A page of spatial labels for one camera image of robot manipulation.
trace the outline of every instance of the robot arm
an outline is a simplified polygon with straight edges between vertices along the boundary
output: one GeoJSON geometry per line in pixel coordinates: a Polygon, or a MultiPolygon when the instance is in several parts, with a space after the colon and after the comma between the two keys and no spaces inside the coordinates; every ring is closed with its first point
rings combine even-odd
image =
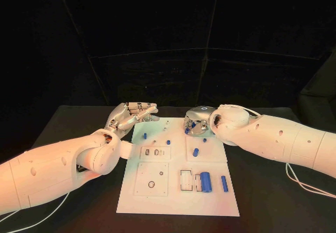
{"type": "Polygon", "coordinates": [[[119,139],[141,121],[158,120],[155,104],[122,103],[105,128],[90,135],[25,151],[0,165],[0,215],[56,199],[128,159],[132,144],[119,139]]]}
{"type": "Polygon", "coordinates": [[[220,105],[216,110],[204,106],[188,110],[185,133],[198,134],[209,128],[224,144],[239,146],[266,159],[305,166],[336,178],[334,133],[273,116],[250,116],[234,105],[220,105]]]}

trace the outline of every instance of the blue object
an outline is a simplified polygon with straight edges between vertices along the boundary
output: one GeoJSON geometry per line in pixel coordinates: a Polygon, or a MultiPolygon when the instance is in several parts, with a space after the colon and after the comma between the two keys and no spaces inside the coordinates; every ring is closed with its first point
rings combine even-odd
{"type": "Polygon", "coordinates": [[[227,189],[227,184],[226,184],[226,178],[224,178],[224,176],[220,176],[220,178],[221,178],[221,188],[223,188],[223,192],[226,193],[226,192],[229,191],[229,189],[227,189]]]}
{"type": "Polygon", "coordinates": [[[198,152],[198,149],[194,148],[194,149],[193,149],[193,153],[191,153],[191,155],[193,155],[194,157],[197,157],[197,152],[198,152]]]}
{"type": "Polygon", "coordinates": [[[200,184],[201,184],[201,192],[210,193],[211,192],[211,180],[209,172],[200,173],[200,184]]]}

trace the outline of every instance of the table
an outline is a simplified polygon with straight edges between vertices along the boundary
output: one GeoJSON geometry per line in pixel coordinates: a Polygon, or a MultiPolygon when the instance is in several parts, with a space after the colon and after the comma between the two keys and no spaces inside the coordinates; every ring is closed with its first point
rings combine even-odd
{"type": "MultiPolygon", "coordinates": [[[[110,106],[60,106],[33,147],[90,134],[103,127],[110,106]]],[[[159,117],[184,117],[190,107],[159,107],[159,117]]],[[[298,121],[288,108],[255,108],[260,114],[298,121]]],[[[131,133],[123,140],[131,140],[131,133]]],[[[50,218],[25,232],[336,232],[336,200],[302,190],[285,175],[285,164],[224,145],[239,217],[116,214],[125,160],[112,172],[70,192],[50,218]]],[[[292,165],[301,182],[336,193],[336,179],[292,165]]],[[[38,222],[63,197],[18,211],[0,232],[38,222]]]]}

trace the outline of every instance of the white board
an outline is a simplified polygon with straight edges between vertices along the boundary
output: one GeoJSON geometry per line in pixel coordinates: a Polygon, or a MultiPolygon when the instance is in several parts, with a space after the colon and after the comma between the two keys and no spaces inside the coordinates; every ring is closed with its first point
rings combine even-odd
{"type": "Polygon", "coordinates": [[[135,124],[132,143],[116,213],[239,216],[223,145],[210,131],[188,136],[183,118],[159,118],[135,124]],[[201,172],[210,174],[210,193],[200,191],[201,172]],[[229,192],[223,192],[220,176],[229,192]]]}

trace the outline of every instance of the black table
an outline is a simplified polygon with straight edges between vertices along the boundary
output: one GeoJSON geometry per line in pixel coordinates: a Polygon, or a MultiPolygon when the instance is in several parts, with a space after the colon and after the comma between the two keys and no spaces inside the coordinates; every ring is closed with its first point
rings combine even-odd
{"type": "MultiPolygon", "coordinates": [[[[90,134],[103,127],[113,107],[60,106],[33,147],[90,134]]],[[[159,117],[183,117],[188,107],[159,107],[159,117]]],[[[296,120],[288,108],[253,109],[296,120]]],[[[131,133],[123,140],[131,140],[131,133]]],[[[239,217],[116,214],[125,160],[112,172],[70,192],[50,218],[25,232],[336,232],[336,200],[302,190],[285,175],[285,164],[224,145],[239,217]]],[[[292,166],[298,179],[336,193],[336,179],[292,166]]],[[[18,211],[0,223],[0,232],[40,221],[59,205],[54,201],[18,211]]]]}

